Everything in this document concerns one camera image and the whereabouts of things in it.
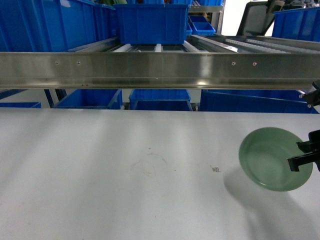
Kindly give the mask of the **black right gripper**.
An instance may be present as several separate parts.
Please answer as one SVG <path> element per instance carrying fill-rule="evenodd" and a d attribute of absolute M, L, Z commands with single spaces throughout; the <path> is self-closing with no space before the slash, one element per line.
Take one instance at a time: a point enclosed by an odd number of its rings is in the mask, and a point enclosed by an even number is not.
<path fill-rule="evenodd" d="M 315 163 L 320 170 L 320 130 L 308 134 L 309 141 L 298 142 L 298 148 L 305 154 L 288 158 L 289 168 L 292 172 L 299 172 L 302 165 Z"/>

